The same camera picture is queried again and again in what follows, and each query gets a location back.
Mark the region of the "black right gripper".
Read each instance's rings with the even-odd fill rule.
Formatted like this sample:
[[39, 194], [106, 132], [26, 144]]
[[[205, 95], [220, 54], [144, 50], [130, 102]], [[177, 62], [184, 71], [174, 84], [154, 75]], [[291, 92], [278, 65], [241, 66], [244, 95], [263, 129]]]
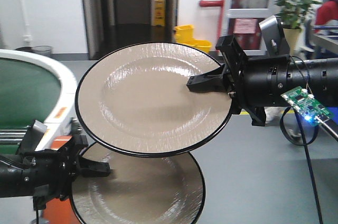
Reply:
[[[233, 35], [218, 39], [219, 50], [227, 65], [227, 74], [234, 100], [239, 109], [247, 111], [254, 126], [266, 123], [265, 107], [284, 106], [280, 94], [287, 90], [287, 73], [290, 55], [269, 57], [264, 55], [248, 56]], [[226, 65], [196, 76], [190, 76], [186, 86], [197, 93], [226, 92], [227, 79], [224, 78]]]

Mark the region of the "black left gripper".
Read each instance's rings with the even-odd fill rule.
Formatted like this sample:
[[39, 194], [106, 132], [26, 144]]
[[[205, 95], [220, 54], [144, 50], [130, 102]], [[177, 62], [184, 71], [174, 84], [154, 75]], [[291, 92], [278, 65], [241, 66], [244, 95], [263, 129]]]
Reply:
[[[58, 150], [23, 153], [23, 161], [30, 168], [22, 172], [22, 178], [29, 180], [20, 183], [20, 195], [42, 197], [46, 201], [65, 197], [72, 182], [72, 173], [76, 171], [77, 156], [87, 146], [88, 141], [84, 135], [74, 135]], [[108, 163], [82, 156], [78, 158], [78, 170], [85, 178], [107, 177], [110, 174]]]

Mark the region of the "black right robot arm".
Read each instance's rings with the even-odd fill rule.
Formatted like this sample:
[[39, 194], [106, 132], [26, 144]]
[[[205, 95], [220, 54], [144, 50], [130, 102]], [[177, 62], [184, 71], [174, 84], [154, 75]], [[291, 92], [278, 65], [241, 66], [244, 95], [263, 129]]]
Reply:
[[334, 117], [337, 107], [337, 59], [298, 60], [283, 52], [274, 57], [248, 56], [234, 36], [219, 38], [217, 49], [225, 63], [191, 76], [192, 92], [227, 92], [231, 110], [244, 109], [254, 126], [266, 123], [266, 107], [292, 107], [316, 126]]

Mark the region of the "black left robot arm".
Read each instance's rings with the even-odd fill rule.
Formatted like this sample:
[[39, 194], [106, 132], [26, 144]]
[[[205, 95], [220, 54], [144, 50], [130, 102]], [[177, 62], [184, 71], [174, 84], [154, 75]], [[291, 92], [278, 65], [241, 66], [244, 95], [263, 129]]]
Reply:
[[88, 147], [83, 135], [75, 135], [58, 150], [1, 156], [1, 197], [33, 196], [42, 202], [61, 201], [71, 195], [77, 177], [107, 177], [108, 163], [86, 159], [81, 151]]

